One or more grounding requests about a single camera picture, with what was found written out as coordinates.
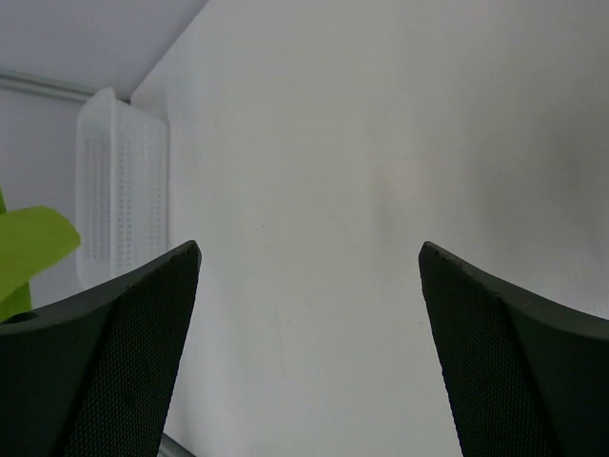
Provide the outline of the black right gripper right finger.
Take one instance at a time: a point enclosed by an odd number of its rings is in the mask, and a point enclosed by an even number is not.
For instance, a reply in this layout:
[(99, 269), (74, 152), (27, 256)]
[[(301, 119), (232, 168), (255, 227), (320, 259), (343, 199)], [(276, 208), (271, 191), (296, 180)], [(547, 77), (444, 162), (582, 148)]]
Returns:
[(608, 323), (431, 242), (422, 295), (465, 456), (604, 456)]

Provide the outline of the white plastic basket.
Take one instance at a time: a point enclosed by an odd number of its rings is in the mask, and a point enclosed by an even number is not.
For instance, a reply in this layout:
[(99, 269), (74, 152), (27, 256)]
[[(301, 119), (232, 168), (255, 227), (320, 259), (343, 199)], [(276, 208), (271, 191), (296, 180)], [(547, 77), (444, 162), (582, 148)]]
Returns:
[(92, 288), (167, 251), (167, 123), (96, 92), (78, 112), (76, 271)]

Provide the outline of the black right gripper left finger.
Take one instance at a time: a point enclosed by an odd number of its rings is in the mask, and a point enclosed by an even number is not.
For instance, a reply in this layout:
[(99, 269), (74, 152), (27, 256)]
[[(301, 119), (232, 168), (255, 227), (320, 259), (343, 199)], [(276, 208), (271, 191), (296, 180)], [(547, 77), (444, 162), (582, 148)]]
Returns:
[(194, 309), (201, 251), (153, 261), (1, 325), (5, 456), (154, 456)]

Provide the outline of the green shorts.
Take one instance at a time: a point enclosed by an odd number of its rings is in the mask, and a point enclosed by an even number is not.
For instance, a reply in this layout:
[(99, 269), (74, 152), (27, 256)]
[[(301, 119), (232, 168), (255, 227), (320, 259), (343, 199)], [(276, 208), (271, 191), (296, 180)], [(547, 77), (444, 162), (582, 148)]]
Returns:
[(30, 280), (81, 246), (63, 214), (46, 206), (1, 204), (1, 320), (31, 311)]

